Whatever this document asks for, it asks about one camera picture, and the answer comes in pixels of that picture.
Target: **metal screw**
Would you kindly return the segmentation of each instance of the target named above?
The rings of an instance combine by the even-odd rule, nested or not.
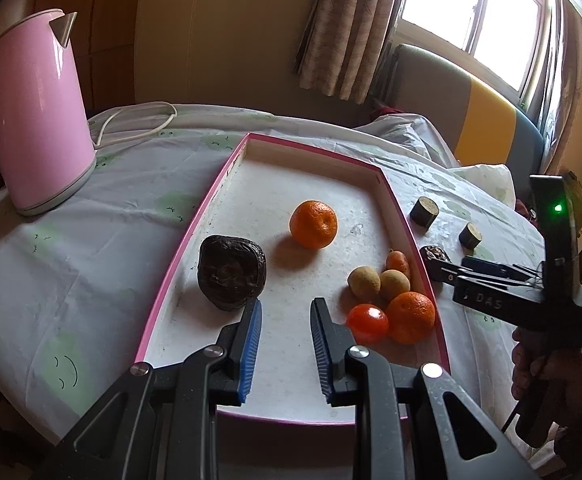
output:
[[[142,377],[149,373],[149,364],[145,362],[139,362],[131,365],[131,373],[136,377]]]
[[[222,357],[224,348],[219,345],[209,345],[204,349],[204,355],[207,357]]]
[[[369,349],[366,346],[355,345],[355,346],[351,346],[351,348],[348,349],[348,354],[351,357],[357,357],[357,358],[363,359],[367,355],[369,355]]]
[[[435,363],[426,363],[422,367],[422,373],[427,377],[437,379],[440,375],[442,375],[442,367]]]

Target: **beige curtain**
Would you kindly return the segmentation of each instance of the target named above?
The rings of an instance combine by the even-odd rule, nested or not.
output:
[[[362,104],[395,0],[319,0],[300,66],[300,86]]]
[[[582,17],[568,0],[556,0],[556,5],[562,11],[562,26],[556,59],[549,59],[556,67],[539,125],[546,144],[540,171],[547,174],[562,171],[564,151],[582,94]]]

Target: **kettle spout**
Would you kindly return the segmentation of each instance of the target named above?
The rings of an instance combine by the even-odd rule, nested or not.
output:
[[[62,45],[62,48],[69,46],[69,36],[71,35],[75,18],[77,17],[77,12],[70,12],[69,14],[65,14],[49,22],[51,30],[53,31],[58,43]]]

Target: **white tablecloth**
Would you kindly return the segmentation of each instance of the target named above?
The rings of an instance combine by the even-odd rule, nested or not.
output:
[[[454,262],[464,256],[457,235],[467,221],[484,236],[476,256],[529,267],[542,259],[543,241],[523,217],[387,140],[252,110],[179,105],[178,112],[155,137],[101,150],[89,181],[55,210],[23,218],[0,191],[0,389],[53,442],[132,363],[184,228],[247,132],[377,164],[405,212],[418,196],[433,197],[440,215],[417,241],[441,245]],[[111,126],[138,132],[164,120],[154,114],[133,110]],[[435,287],[452,375],[502,424],[514,405],[512,327],[453,303],[451,287]]]

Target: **mandarin orange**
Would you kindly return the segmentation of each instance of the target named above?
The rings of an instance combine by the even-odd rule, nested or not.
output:
[[[419,292],[404,292],[389,303],[389,337],[403,345],[422,341],[436,323],[433,302]]]
[[[324,202],[307,200],[293,212],[289,222],[293,238],[303,247],[316,250],[326,247],[338,232],[338,217]]]

